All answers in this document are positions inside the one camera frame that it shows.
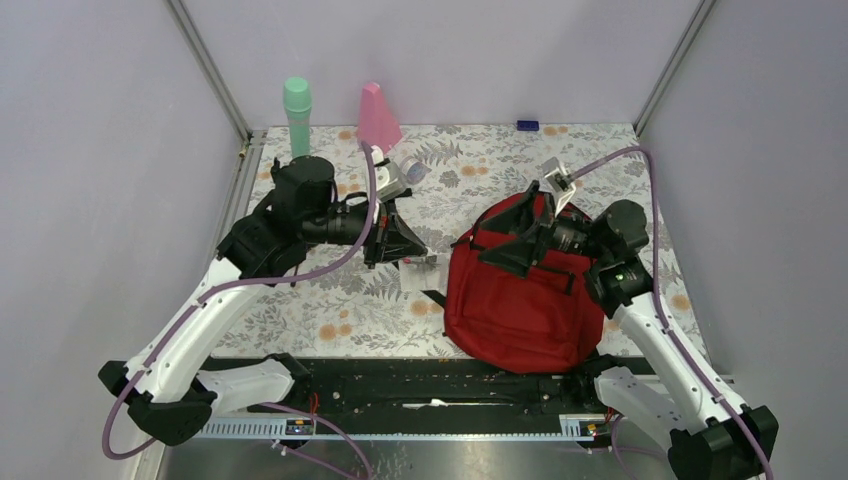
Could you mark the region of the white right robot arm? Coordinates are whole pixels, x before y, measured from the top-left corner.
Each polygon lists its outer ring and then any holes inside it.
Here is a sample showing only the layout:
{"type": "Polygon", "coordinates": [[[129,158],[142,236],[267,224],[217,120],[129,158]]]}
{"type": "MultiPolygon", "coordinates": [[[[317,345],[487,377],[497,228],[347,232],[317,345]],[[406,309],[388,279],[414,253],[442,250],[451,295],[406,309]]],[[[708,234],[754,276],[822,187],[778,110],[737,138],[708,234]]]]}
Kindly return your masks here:
{"type": "Polygon", "coordinates": [[[649,242],[643,207],[617,200],[588,220],[563,212],[572,195],[542,192],[532,182],[515,203],[485,214],[476,230],[508,236],[480,258],[522,277],[552,251],[589,258],[589,297],[637,345],[667,391],[661,395],[629,369],[612,366],[575,382],[577,405],[622,414],[665,450],[679,479],[774,478],[778,421],[768,407],[749,406],[666,313],[639,257],[649,242]]]}

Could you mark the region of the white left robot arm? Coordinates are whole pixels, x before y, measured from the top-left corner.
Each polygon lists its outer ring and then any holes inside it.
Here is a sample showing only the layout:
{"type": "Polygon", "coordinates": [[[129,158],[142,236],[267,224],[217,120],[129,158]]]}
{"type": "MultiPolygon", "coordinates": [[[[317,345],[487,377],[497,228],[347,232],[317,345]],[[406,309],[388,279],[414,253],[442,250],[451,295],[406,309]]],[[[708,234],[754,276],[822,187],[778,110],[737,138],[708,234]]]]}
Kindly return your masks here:
{"type": "Polygon", "coordinates": [[[215,415],[262,403],[296,411],[309,401],[307,372],[287,354],[208,371],[212,350],[265,290],[307,280],[308,252],[339,245],[373,267],[427,253],[395,201],[410,180],[378,150],[366,157],[365,191],[341,196],[334,166],[301,156],[271,168],[273,189],[219,243],[200,284],[168,325],[139,354],[112,360],[99,379],[151,441],[176,446],[215,415]]]}

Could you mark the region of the red backpack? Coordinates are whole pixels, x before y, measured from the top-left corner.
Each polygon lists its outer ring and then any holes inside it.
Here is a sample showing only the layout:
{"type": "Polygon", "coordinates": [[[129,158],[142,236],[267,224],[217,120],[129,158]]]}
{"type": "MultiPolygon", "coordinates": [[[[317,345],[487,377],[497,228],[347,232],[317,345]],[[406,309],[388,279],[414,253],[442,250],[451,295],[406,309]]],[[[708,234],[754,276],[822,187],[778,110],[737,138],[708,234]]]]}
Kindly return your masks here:
{"type": "Polygon", "coordinates": [[[605,315],[585,286],[591,261],[550,251],[521,278],[480,260],[508,239],[474,223],[452,244],[444,334],[467,355],[512,373],[565,373],[602,339],[605,315]]]}

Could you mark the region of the clear glitter jar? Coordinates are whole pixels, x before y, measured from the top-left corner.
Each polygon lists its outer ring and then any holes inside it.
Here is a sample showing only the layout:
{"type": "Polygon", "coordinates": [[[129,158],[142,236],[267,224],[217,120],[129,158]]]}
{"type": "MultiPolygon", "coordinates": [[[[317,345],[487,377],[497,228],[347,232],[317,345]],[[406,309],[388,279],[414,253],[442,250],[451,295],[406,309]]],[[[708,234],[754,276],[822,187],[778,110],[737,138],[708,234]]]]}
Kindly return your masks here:
{"type": "Polygon", "coordinates": [[[407,185],[419,184],[428,175],[431,169],[422,161],[409,156],[399,164],[401,173],[407,185]]]}

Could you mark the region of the clear packaged stationery card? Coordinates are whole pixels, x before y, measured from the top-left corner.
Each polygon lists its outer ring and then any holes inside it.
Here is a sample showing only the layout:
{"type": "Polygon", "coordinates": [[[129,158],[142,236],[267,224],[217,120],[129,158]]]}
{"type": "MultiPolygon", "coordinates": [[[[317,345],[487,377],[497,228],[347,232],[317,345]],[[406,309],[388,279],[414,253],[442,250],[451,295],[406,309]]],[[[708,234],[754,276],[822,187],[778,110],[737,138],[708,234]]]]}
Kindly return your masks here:
{"type": "Polygon", "coordinates": [[[403,259],[398,269],[400,286],[405,292],[443,289],[443,264],[438,255],[403,259]]]}

